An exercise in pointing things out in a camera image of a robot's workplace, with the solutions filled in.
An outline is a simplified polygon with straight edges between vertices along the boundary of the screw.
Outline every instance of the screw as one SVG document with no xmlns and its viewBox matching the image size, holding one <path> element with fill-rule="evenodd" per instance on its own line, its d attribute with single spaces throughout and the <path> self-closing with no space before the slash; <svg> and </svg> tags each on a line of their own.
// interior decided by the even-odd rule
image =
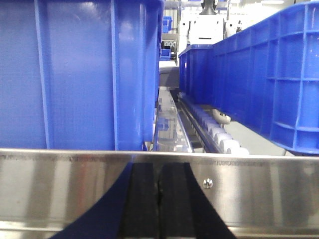
<svg viewBox="0 0 319 239">
<path fill-rule="evenodd" d="M 212 186 L 213 186 L 213 180 L 211 180 L 210 178 L 207 178 L 204 180 L 203 187 L 205 189 L 210 189 Z"/>
</svg>

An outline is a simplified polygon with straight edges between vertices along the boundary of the blue storage bin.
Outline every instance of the blue storage bin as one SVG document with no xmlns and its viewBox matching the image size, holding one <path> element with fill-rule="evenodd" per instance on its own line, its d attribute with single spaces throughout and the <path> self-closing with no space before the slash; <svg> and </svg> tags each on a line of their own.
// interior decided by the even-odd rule
<svg viewBox="0 0 319 239">
<path fill-rule="evenodd" d="M 160 50 L 160 61 L 170 61 L 171 51 L 170 49 Z"/>
<path fill-rule="evenodd" d="M 180 88 L 291 151 L 319 153 L 319 2 L 180 55 Z"/>
<path fill-rule="evenodd" d="M 163 28 L 162 31 L 163 33 L 168 33 L 171 30 L 171 24 L 173 22 L 173 19 L 171 16 L 164 16 L 163 17 Z"/>
<path fill-rule="evenodd" d="M 141 150 L 162 12 L 162 0 L 0 0 L 0 147 Z"/>
</svg>

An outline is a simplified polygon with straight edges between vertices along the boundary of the blue bin in background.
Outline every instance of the blue bin in background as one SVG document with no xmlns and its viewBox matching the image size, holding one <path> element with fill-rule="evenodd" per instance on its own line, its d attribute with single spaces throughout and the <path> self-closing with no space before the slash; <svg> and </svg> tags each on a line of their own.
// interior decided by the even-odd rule
<svg viewBox="0 0 319 239">
<path fill-rule="evenodd" d="M 180 88 L 290 151 L 319 154 L 319 2 L 180 55 Z"/>
<path fill-rule="evenodd" d="M 160 50 L 160 61 L 170 61 L 171 51 L 170 49 Z"/>
<path fill-rule="evenodd" d="M 163 17 L 163 28 L 162 31 L 163 33 L 168 33 L 171 30 L 171 24 L 173 22 L 173 19 L 171 16 L 164 16 Z"/>
<path fill-rule="evenodd" d="M 0 147 L 141 150 L 162 0 L 0 0 Z"/>
</svg>

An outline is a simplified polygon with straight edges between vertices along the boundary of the white machine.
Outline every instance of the white machine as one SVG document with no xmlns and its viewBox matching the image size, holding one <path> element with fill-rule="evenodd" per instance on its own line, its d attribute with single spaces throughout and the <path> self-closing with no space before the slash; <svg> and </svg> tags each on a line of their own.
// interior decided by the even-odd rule
<svg viewBox="0 0 319 239">
<path fill-rule="evenodd" d="M 216 14 L 218 0 L 205 0 L 200 14 L 185 15 L 179 23 L 178 54 L 190 43 L 214 44 L 223 40 L 224 16 Z"/>
<path fill-rule="evenodd" d="M 225 37 L 230 37 L 243 29 L 240 20 L 228 20 L 225 22 Z"/>
</svg>

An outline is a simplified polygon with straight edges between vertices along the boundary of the gray floor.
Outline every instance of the gray floor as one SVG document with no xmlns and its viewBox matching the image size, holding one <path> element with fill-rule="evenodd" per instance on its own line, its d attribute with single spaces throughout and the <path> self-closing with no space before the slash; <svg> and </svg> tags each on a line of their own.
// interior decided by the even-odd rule
<svg viewBox="0 0 319 239">
<path fill-rule="evenodd" d="M 230 124 L 225 125 L 225 130 L 231 134 L 235 140 L 239 141 L 242 147 L 247 148 L 252 155 L 281 156 L 285 153 L 283 148 L 276 146 L 238 122 L 232 121 Z"/>
</svg>

